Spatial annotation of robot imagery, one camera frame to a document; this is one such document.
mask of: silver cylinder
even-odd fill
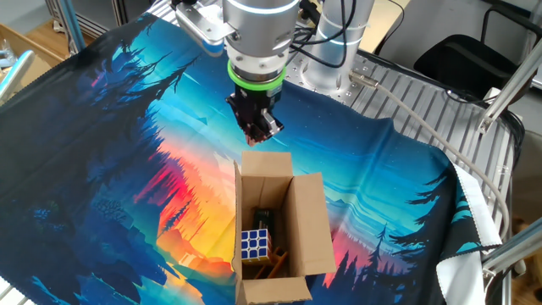
[[[345,22],[352,10],[353,0],[344,0]],[[346,60],[340,68],[330,68],[309,59],[303,67],[303,79],[322,93],[341,91],[350,85],[348,73],[354,64],[354,58],[367,26],[374,0],[356,0],[354,18],[346,30]],[[316,35],[316,41],[327,39],[342,29],[341,0],[327,0]],[[312,46],[311,54],[330,64],[339,64],[344,57],[344,37],[342,35],[330,42]]]
[[[296,26],[299,0],[224,0],[224,21],[236,29],[227,42],[257,58],[287,49]]]

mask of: metal grating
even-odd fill
[[[147,12],[171,24],[179,25],[167,0],[156,2]],[[318,89],[310,87],[301,76],[301,67],[305,60],[296,56],[290,61],[287,66],[286,80],[317,92]],[[381,85],[389,88],[407,106],[444,136],[451,145],[483,170],[501,190],[503,197],[506,197],[514,159],[513,139],[511,139],[509,130],[499,120],[491,126],[486,135],[481,136],[476,129],[483,109],[454,102],[440,87],[385,68],[361,56],[356,57],[354,70],[370,75]],[[412,119],[407,112],[390,101],[384,93],[354,83],[351,83],[350,86],[349,91],[331,97],[368,118],[392,118],[395,129],[401,134],[442,149],[452,162],[464,168],[471,175],[473,174],[472,170],[458,161],[451,152],[444,149],[442,144],[437,142],[427,130],[422,129],[420,124]],[[499,209],[495,208],[495,195],[479,177],[474,176],[482,186],[489,212],[493,216],[496,228],[499,229],[502,215]]]

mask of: black cable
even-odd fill
[[[296,47],[294,45],[290,45],[290,47],[293,50],[295,50],[295,51],[297,51],[297,52],[299,52],[301,54],[304,54],[308,58],[313,59],[314,61],[323,64],[326,67],[330,67],[330,68],[340,68],[340,67],[342,67],[342,65],[345,64],[346,54],[348,53],[348,46],[347,46],[347,40],[346,40],[346,28],[347,28],[348,25],[347,25],[346,20],[345,20],[345,15],[346,15],[345,0],[340,0],[340,10],[341,10],[341,21],[342,21],[342,30],[341,31],[342,31],[343,46],[344,46],[343,47],[342,60],[340,61],[340,63],[331,64],[331,63],[326,62],[325,60],[323,60],[321,58],[317,58],[316,56],[314,56],[311,53],[303,50],[300,47]],[[351,18],[353,18],[355,11],[356,11],[356,0],[352,0],[352,8],[351,8],[351,13],[350,13]]]
[[[427,83],[429,83],[431,85],[443,88],[445,91],[453,92],[457,96],[459,96],[460,98],[464,99],[468,103],[471,103],[471,104],[473,104],[475,106],[478,106],[478,107],[481,107],[481,108],[484,108],[484,109],[487,109],[489,107],[489,104],[487,102],[481,102],[478,98],[474,97],[474,95],[472,95],[472,94],[470,94],[468,92],[459,91],[459,90],[457,90],[457,89],[455,89],[455,88],[453,88],[451,86],[442,84],[442,83],[438,82],[437,80],[430,79],[425,75],[421,75],[421,74],[419,74],[419,73],[417,73],[415,71],[405,69],[405,68],[401,67],[398,64],[392,63],[389,60],[386,60],[384,58],[376,56],[376,55],[374,55],[372,53],[368,53],[368,52],[363,51],[363,50],[357,50],[357,54],[364,57],[364,58],[367,58],[369,61],[371,61],[371,62],[373,62],[375,64],[379,64],[381,66],[384,66],[385,68],[393,69],[393,70],[395,70],[395,71],[397,71],[399,73],[402,73],[404,75],[408,75],[408,76],[411,76],[412,78],[415,78],[415,79],[418,79],[418,80],[421,80],[421,81],[425,81],[425,82],[427,82]],[[511,135],[513,137],[513,141],[514,141],[514,163],[513,163],[512,169],[514,169],[516,167],[516,165],[517,165],[517,161],[518,161],[518,159],[519,159],[519,157],[521,155],[521,152],[522,152],[523,139],[525,137],[525,126],[523,125],[523,122],[514,113],[512,113],[508,109],[503,111],[499,117],[501,118],[502,123],[508,128],[508,130],[510,131],[510,133],[511,133]]]
[[[377,47],[377,49],[374,51],[374,53],[377,54],[377,55],[380,54],[380,51],[382,50],[382,47],[384,47],[384,44],[388,41],[388,39],[390,39],[390,37],[393,36],[393,34],[397,31],[397,29],[399,29],[399,27],[403,23],[403,20],[405,19],[405,8],[403,8],[402,5],[400,5],[399,3],[397,3],[397,2],[395,2],[393,0],[388,0],[388,1],[395,4],[396,6],[398,6],[401,9],[401,21],[399,21],[399,25],[397,25],[395,27],[395,29],[386,38],[384,38],[384,40],[379,44],[379,47]]]
[[[356,0],[354,0],[353,3],[352,3],[352,6],[354,6],[354,5],[356,5]],[[306,28],[298,28],[298,29],[296,29],[296,31],[298,32],[297,34],[305,36],[305,38],[304,38],[305,41],[307,41],[308,39],[311,38],[311,36],[314,34],[315,30],[316,29],[312,29],[312,32],[310,32],[308,34],[301,34],[301,33],[299,33],[299,31],[309,31],[309,29],[306,29]],[[299,47],[295,47],[295,46],[290,46],[290,47],[292,47],[292,49],[294,49],[295,51],[303,53],[304,55],[308,56],[309,58],[312,58],[315,61],[318,61],[321,64],[329,66],[329,63],[323,61],[320,58],[315,58],[312,54],[300,49]],[[440,88],[443,88],[445,90],[446,94],[449,96],[449,98],[451,100],[455,101],[455,102],[458,102],[458,103],[471,103],[471,104],[473,104],[475,106],[486,109],[487,107],[489,107],[489,104],[487,102],[489,102],[491,99],[493,99],[493,98],[490,98],[490,99],[486,99],[486,100],[479,100],[478,98],[474,97],[473,94],[470,94],[470,93],[465,92],[465,91],[458,91],[456,88],[453,88],[451,86],[442,84],[442,83],[438,82],[437,80],[430,79],[427,76],[421,75],[421,74],[419,74],[419,73],[417,73],[415,71],[405,69],[405,68],[401,67],[398,64],[390,62],[387,59],[381,58],[381,57],[379,57],[377,55],[365,52],[363,50],[358,49],[357,54],[363,56],[364,58],[367,58],[369,61],[371,61],[373,63],[382,65],[385,68],[393,69],[393,70],[395,70],[397,72],[400,72],[400,73],[402,73],[404,75],[408,75],[408,76],[411,76],[412,78],[415,78],[415,79],[418,79],[418,80],[421,80],[421,81],[425,81],[425,82],[427,82],[429,84],[432,84],[434,86],[438,86]],[[452,92],[455,93],[457,96],[459,96],[459,98],[464,99],[464,101],[461,100],[461,99],[454,98],[454,97],[450,96],[450,94]],[[512,170],[513,170],[516,167],[517,161],[518,161],[518,159],[519,159],[519,157],[521,155],[523,139],[525,137],[525,126],[523,125],[523,122],[514,113],[512,113],[508,109],[506,109],[505,111],[503,111],[501,113],[500,118],[501,118],[502,123],[510,131],[510,134],[512,135],[512,138],[513,138],[513,141],[514,141],[514,144],[513,144],[513,146],[514,146],[514,163],[512,165]]]
[[[342,10],[342,29],[340,29],[338,32],[336,32],[332,36],[329,36],[328,38],[325,38],[325,39],[319,40],[319,41],[300,42],[300,41],[294,40],[292,43],[300,44],[302,46],[316,45],[316,44],[321,44],[321,43],[325,43],[325,42],[331,42],[335,38],[339,37],[341,34],[343,36],[345,36],[346,29],[348,29],[348,27],[350,26],[350,24],[354,20],[354,14],[356,12],[356,0],[352,0],[352,9],[351,9],[351,12],[350,12],[350,16],[348,16],[348,20],[346,21],[346,24],[345,24],[345,14],[346,14],[345,10],[346,9],[345,9],[345,1],[344,0],[340,1],[340,8]]]

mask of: green ring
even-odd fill
[[[237,84],[238,86],[241,86],[247,90],[251,90],[251,91],[267,91],[267,90],[272,90],[278,86],[280,86],[280,84],[282,84],[282,81],[285,79],[286,77],[286,69],[282,69],[282,73],[279,75],[279,77],[277,77],[276,80],[273,80],[269,83],[265,83],[265,84],[254,84],[254,83],[251,83],[251,82],[248,82],[246,80],[243,80],[241,79],[239,76],[237,76],[237,74],[234,72],[234,69],[231,67],[231,61],[228,61],[228,75],[230,76],[231,80]]]

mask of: cable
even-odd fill
[[[347,28],[347,23],[345,21],[345,15],[346,15],[346,9],[345,9],[345,0],[340,0],[340,9],[341,9],[341,19],[342,19],[342,38],[343,38],[343,53],[342,53],[342,60],[340,61],[340,63],[338,64],[331,64],[329,62],[326,62],[325,60],[321,59],[321,58],[317,58],[316,56],[312,55],[311,53],[303,50],[302,48],[300,47],[296,47],[294,45],[290,45],[290,47],[292,49],[294,49],[295,51],[301,53],[301,54],[304,54],[305,56],[307,56],[308,58],[310,59],[313,59],[314,61],[320,63],[320,64],[323,64],[324,66],[326,67],[330,67],[330,68],[340,68],[342,67],[343,64],[345,64],[345,61],[346,61],[346,56],[347,56],[347,53],[348,53],[348,46],[346,45],[346,28]],[[351,21],[351,19],[353,18],[354,16],[354,12],[356,11],[356,0],[352,0],[352,8],[351,8],[351,13],[350,13],[350,19],[349,21]]]
[[[464,164],[466,164],[470,169],[473,170],[478,177],[480,177],[487,186],[489,186],[490,190],[495,194],[495,199],[499,203],[499,208],[502,213],[502,231],[501,231],[501,239],[506,238],[506,233],[508,232],[508,227],[510,225],[510,214],[508,213],[508,207],[506,205],[505,199],[502,197],[501,192],[499,189],[493,184],[493,181],[491,181],[488,176],[482,172],[474,163],[472,163],[467,157],[463,156],[459,151],[457,151],[445,138],[443,138],[437,131],[433,129],[427,122],[425,122],[418,114],[416,114],[414,111],[412,111],[401,99],[396,97],[391,91],[384,88],[380,84],[377,84],[376,89],[381,90],[383,93],[385,93],[386,96],[388,96],[392,101],[397,103],[399,107],[401,107],[403,110],[407,111],[410,116],[412,116],[423,128],[427,129],[429,133],[431,133],[432,136],[434,136],[442,145],[446,147],[446,149],[450,150],[451,153],[456,155],[457,158],[459,158],[461,161],[463,161]]]
[[[421,80],[421,81],[425,81],[425,82],[427,82],[427,83],[429,83],[431,85],[443,88],[446,91],[453,92],[457,96],[465,99],[468,102],[471,102],[471,104],[473,104],[475,106],[481,107],[483,109],[487,109],[487,107],[489,107],[488,103],[481,103],[481,101],[478,98],[476,98],[473,94],[470,94],[470,93],[465,92],[465,91],[460,91],[460,90],[458,91],[457,89],[455,89],[455,88],[453,88],[451,86],[442,84],[442,83],[438,82],[437,80],[430,79],[425,75],[421,75],[421,74],[417,73],[416,71],[412,71],[410,69],[403,68],[398,64],[392,63],[389,60],[378,57],[378,56],[376,56],[376,55],[374,55],[372,53],[368,53],[368,52],[365,52],[363,50],[357,50],[357,54],[364,57],[364,58],[367,58],[369,61],[371,61],[371,62],[373,62],[375,64],[379,64],[381,66],[384,66],[385,68],[393,69],[393,70],[395,70],[395,71],[397,71],[399,73],[402,73],[404,75],[411,76],[412,78],[415,78],[415,79],[418,79],[418,80]],[[514,163],[512,165],[512,169],[514,169],[516,167],[516,165],[517,165],[517,161],[518,161],[519,156],[521,155],[521,152],[522,152],[523,138],[525,137],[525,127],[523,126],[523,122],[514,113],[512,113],[509,110],[503,111],[501,113],[500,118],[501,118],[502,123],[510,131],[511,135],[513,135]]]
[[[388,0],[388,1],[395,4],[396,6],[398,6],[401,9],[401,21],[399,21],[399,25],[397,25],[395,27],[395,29],[386,38],[384,38],[384,40],[379,44],[379,47],[374,52],[377,55],[380,54],[380,50],[382,50],[382,47],[384,47],[384,44],[388,41],[388,39],[390,39],[390,37],[393,36],[393,34],[397,31],[397,29],[399,29],[399,27],[403,23],[403,20],[405,19],[405,8],[403,8],[402,5],[400,5],[399,3],[397,3],[397,2],[395,2],[393,0]]]
[[[352,0],[352,9],[351,9],[351,12],[350,12],[350,16],[348,16],[348,21],[346,21],[346,23],[345,23],[345,15],[346,15],[345,11],[346,11],[346,9],[345,9],[345,1],[344,0],[340,0],[340,8],[341,8],[341,11],[342,11],[342,16],[341,16],[341,18],[342,18],[342,29],[340,29],[338,32],[336,32],[332,36],[329,36],[328,38],[325,38],[325,39],[320,40],[320,41],[300,42],[300,41],[294,40],[292,43],[301,44],[302,46],[316,45],[316,44],[321,44],[321,43],[325,43],[325,42],[331,42],[332,40],[334,40],[335,38],[339,37],[342,34],[343,38],[345,38],[345,44],[346,44],[346,29],[348,29],[351,22],[354,20],[354,14],[356,12],[356,0]]]

